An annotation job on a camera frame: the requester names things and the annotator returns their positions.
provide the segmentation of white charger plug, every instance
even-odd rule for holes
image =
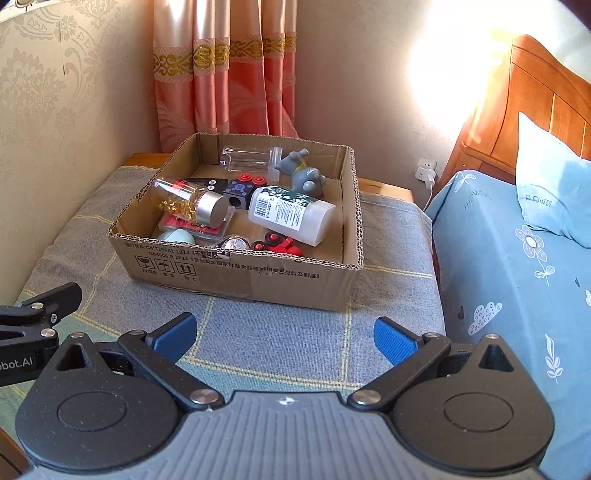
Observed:
[[[432,168],[419,167],[414,174],[417,180],[425,182],[428,189],[432,190],[435,186],[435,170]]]

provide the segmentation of gold curtain trim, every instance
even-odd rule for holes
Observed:
[[[154,54],[154,73],[163,77],[190,75],[214,67],[227,66],[230,62],[230,47],[225,42],[198,44],[193,51],[174,54]]]
[[[285,51],[295,51],[297,44],[296,35],[285,35]]]
[[[163,77],[176,77],[192,73],[193,60],[191,53],[175,55],[174,53],[154,54],[154,73]]]
[[[296,36],[262,40],[217,41],[215,45],[201,43],[193,46],[193,51],[182,53],[154,53],[154,73],[162,77],[177,77],[197,74],[212,68],[226,67],[230,57],[259,60],[263,56],[283,55],[285,51],[296,48]]]
[[[283,55],[285,53],[285,37],[265,37],[262,39],[262,47],[265,57],[273,54]]]
[[[261,40],[230,40],[231,57],[250,57],[252,59],[260,59],[262,57],[262,41]]]

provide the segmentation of gray elephant toy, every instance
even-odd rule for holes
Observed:
[[[276,168],[291,177],[292,191],[304,193],[310,197],[320,197],[323,194],[322,187],[326,185],[326,177],[318,168],[306,165],[304,157],[308,154],[305,148],[299,152],[291,152],[279,162]]]

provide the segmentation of white wall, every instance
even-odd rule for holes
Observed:
[[[532,35],[591,81],[591,33],[558,0],[299,0],[298,133],[350,145],[360,176],[422,206],[415,167],[443,171],[498,47],[492,28]]]

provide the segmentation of glass jar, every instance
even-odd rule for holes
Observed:
[[[152,203],[196,225],[220,226],[228,212],[228,198],[190,181],[163,175],[154,180],[149,195]]]

